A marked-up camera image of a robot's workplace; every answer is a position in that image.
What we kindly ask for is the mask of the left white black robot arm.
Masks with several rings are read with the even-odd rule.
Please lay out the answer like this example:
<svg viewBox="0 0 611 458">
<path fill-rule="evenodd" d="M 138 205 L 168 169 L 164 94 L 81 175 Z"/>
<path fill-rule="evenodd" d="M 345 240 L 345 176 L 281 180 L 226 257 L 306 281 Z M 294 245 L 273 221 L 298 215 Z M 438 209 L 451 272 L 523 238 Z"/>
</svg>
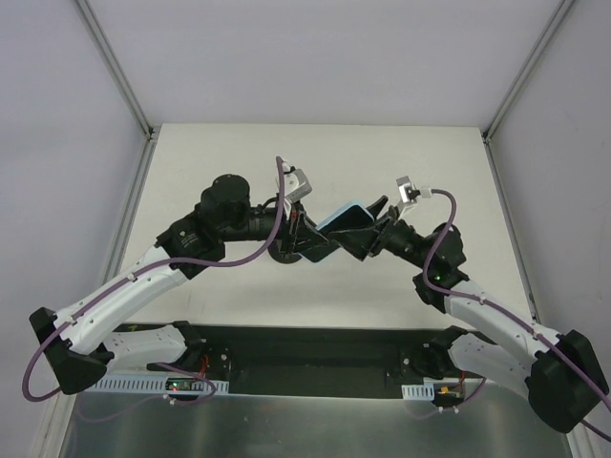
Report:
<svg viewBox="0 0 611 458">
<path fill-rule="evenodd" d="M 245 265 L 292 236 L 311 185 L 300 169 L 277 178 L 278 193 L 252 206 L 248 181 L 223 175 L 204 189 L 194 210 L 173 222 L 144 255 L 97 291 L 58 311 L 41 307 L 30 316 L 58 391 L 73 395 L 108 373 L 168 369 L 203 374 L 202 338 L 188 322 L 119 333 L 138 310 L 210 267 Z"/>
</svg>

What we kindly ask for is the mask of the black phone stand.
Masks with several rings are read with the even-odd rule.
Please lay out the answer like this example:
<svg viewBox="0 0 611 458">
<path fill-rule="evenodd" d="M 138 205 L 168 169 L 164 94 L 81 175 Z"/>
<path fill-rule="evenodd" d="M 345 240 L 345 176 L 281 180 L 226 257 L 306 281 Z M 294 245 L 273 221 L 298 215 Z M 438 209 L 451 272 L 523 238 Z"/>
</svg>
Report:
<svg viewBox="0 0 611 458">
<path fill-rule="evenodd" d="M 273 247 L 267 249 L 267 253 L 271 259 L 279 264 L 290 265 L 299 262 L 302 259 L 300 254 L 286 254 L 275 250 Z"/>
</svg>

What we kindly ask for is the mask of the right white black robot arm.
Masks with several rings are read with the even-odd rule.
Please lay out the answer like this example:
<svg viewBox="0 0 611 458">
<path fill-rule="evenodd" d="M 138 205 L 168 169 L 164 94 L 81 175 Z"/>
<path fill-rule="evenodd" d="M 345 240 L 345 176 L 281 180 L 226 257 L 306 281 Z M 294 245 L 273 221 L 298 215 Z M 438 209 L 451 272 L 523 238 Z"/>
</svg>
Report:
<svg viewBox="0 0 611 458">
<path fill-rule="evenodd" d="M 598 405 L 610 404 L 610 388 L 590 341 L 521 318 L 495 300 L 460 266 L 461 234 L 451 220 L 423 237 L 392 206 L 379 219 L 362 207 L 324 225 L 325 236 L 364 260 L 387 250 L 420 268 L 413 277 L 422 302 L 472 327 L 451 326 L 421 348 L 411 367 L 441 380 L 460 370 L 477 374 L 526 399 L 552 429 L 568 433 Z"/>
</svg>

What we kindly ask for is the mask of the phone with light blue case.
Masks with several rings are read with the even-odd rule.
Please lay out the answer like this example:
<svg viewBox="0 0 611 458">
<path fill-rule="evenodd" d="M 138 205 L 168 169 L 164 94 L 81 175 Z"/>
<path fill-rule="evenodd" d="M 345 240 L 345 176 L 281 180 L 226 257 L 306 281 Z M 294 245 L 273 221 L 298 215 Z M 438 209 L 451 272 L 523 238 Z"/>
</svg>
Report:
<svg viewBox="0 0 611 458">
<path fill-rule="evenodd" d="M 358 202 L 350 202 L 323 221 L 317 223 L 315 229 L 321 235 L 326 236 L 329 232 L 333 231 L 360 229 L 368 226 L 373 221 L 374 216 L 366 207 Z M 340 246 L 337 243 L 327 241 L 322 245 L 308 248 L 301 255 L 311 262 L 319 262 L 339 248 Z"/>
</svg>

